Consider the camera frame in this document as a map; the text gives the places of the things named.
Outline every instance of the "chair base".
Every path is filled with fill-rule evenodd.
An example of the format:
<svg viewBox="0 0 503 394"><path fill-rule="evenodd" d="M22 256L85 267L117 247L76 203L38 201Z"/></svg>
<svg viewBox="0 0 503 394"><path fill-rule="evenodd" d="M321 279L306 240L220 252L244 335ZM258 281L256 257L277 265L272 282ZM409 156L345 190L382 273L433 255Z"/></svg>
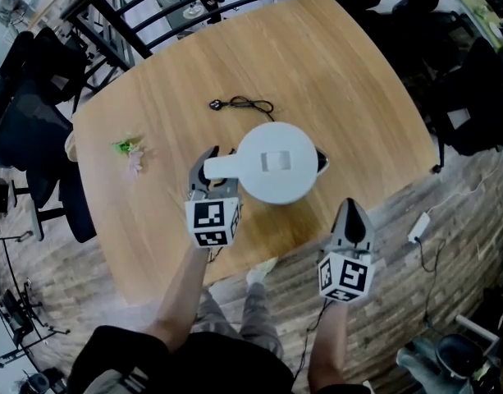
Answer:
<svg viewBox="0 0 503 394"><path fill-rule="evenodd" d="M45 235L43 233L42 222L50 219L59 218L65 216L64 208L52 208L44 212L40 212L36 208L36 204L33 200L30 201L30 217L32 219L32 232L36 236L38 241L43 241Z"/></svg>
<svg viewBox="0 0 503 394"><path fill-rule="evenodd" d="M13 207L18 205L18 195L30 194L30 190L28 188L16 188L14 180L11 180L11 184L8 186L8 191L10 193L12 203L14 204Z"/></svg>

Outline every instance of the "metal railing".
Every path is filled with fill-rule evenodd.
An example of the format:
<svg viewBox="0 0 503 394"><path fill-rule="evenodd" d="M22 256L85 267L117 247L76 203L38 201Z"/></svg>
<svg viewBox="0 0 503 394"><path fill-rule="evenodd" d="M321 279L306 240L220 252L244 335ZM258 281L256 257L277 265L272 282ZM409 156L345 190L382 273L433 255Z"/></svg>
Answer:
<svg viewBox="0 0 503 394"><path fill-rule="evenodd" d="M187 21L162 36L153 39L149 43L145 43L138 33L154 22L170 15L174 11L182 7L193 4L198 0L180 0L166 7L158 13L141 21L138 25L129 26L126 22L126 13L137 7L146 0L74 0L61 14L64 21L69 21L80 30L81 33L98 48L98 50L107 58L108 62L113 66L117 66L124 71L129 70L134 66L131 49L134 49L142 58L148 58L153 55L151 48L165 42L166 40L180 34L181 32L190 29L191 27L206 21L213 16L220 15L224 12L234 10L237 7L257 2L258 0L239 0L219 7L216 10L208 11L201 16L198 16L190 21ZM94 12L99 13L103 18L103 30L98 32L95 29Z"/></svg>

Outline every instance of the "black power cord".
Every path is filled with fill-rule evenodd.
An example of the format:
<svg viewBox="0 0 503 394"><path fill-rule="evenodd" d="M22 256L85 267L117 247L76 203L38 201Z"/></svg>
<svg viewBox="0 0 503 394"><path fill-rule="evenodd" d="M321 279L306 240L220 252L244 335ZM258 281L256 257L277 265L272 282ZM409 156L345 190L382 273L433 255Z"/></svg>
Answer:
<svg viewBox="0 0 503 394"><path fill-rule="evenodd" d="M220 254L220 251L223 250L223 246L220 247L220 249L217 251L217 253L215 254L214 251L213 251L213 248L209 250L209 259L208 259L208 264L214 262L214 260L217 259L218 255Z"/></svg>
<svg viewBox="0 0 503 394"><path fill-rule="evenodd" d="M273 112L273 104L269 101L258 100L251 101L243 96L235 96L231 98L229 102L222 102L220 99L215 99L214 101L209 103L209 107L213 111L220 111L224 107L233 107L233 108L254 108L260 111L263 114L266 114L271 121L275 121L275 118L271 115Z"/></svg>
<svg viewBox="0 0 503 394"><path fill-rule="evenodd" d="M295 383L295 381L299 377L299 373L304 367L304 364L306 363L306 351L308 350L309 334L317 329L318 324L320 323L320 320L322 318L322 315L324 314L324 311L328 306L330 306L334 302L335 302L334 300L330 300L329 302L327 302L327 299L325 299L324 304L322 305L322 309L320 310L320 313L318 313L317 322L306 328L306 339L304 340L304 349L302 350L302 356L300 357L300 365L299 368L297 369L297 372L295 373L295 379L293 379L293 383Z"/></svg>
<svg viewBox="0 0 503 394"><path fill-rule="evenodd" d="M443 335L442 332L438 331L432 324L432 320L430 319L430 313L428 312L428 306L430 304L430 296L432 295L433 288L435 287L435 284L437 282L437 265L439 264L439 255L441 254L441 251L444 249L446 245L446 240L442 240L441 244L437 247L437 252L435 254L435 263L433 264L433 269L427 269L426 265L424 263L424 252L423 252L423 243L421 240L416 236L415 240L418 242L418 246L421 250L421 266L423 267L423 270L426 273L433 273L433 281L432 285L430 286L430 290L428 291L428 294L426 295L426 302L424 303L424 316L423 316L423 321L426 324L428 328L431 328L434 332Z"/></svg>

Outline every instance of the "power plug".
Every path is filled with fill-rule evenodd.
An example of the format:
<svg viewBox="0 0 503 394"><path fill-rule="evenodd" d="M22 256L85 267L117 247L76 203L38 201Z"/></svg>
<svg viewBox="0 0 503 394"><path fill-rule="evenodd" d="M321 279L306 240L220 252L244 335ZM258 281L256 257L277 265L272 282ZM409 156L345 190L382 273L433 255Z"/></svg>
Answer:
<svg viewBox="0 0 503 394"><path fill-rule="evenodd" d="M422 212L418 217L417 222L412 227L412 230L408 234L408 241L417 244L417 240L415 238L421 238L424 230L427 228L430 223L430 217L426 212Z"/></svg>

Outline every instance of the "wooden floor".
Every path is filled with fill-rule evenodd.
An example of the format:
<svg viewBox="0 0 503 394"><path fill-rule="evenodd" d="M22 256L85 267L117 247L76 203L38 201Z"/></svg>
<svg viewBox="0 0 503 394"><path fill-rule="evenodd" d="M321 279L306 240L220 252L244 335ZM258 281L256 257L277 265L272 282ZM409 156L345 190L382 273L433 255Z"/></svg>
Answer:
<svg viewBox="0 0 503 394"><path fill-rule="evenodd" d="M456 314L469 314L475 309L482 299L482 289L502 270L503 152L464 158L449 151L441 175L427 176L369 212L377 229L377 274L369 300L350 311L345 370L348 381L368 379L377 394L416 390L409 377L396 367L395 357L411 337L426 331L424 302L432 274L421 269L418 246L408 243L406 234L421 212L453 192L475 189L494 170L475 193L457 195L433 209L432 222L423 236L429 268L437 247L446 242L430 302L432 321L443 330ZM5 175L24 183L23 173L10 171ZM49 206L57 205L56 190ZM18 206L9 211L0 227L4 236L31 228L28 196L20 196ZM68 336L56 336L47 345L35 346L33 360L41 369L56 366L69 373L78 352L99 324L140 329L149 323L157 305L128 307L115 289L96 239L83 245L77 243L65 218L46 222L44 231L42 242L29 238L20 244L11 242L8 248L18 282L29 278L36 299L44 303L43 318L71 330ZM317 290L317 261L316 245L308 244L284 257L267 279L271 311L286 351L285 362L293 370L299 365L305 328L322 306ZM0 244L0 288L4 287L12 285ZM218 282L211 291L230 322L238 323L245 275ZM436 334L428 330L428 335ZM313 337L309 338L308 353ZM295 392L307 392L305 378L303 372L295 383Z"/></svg>

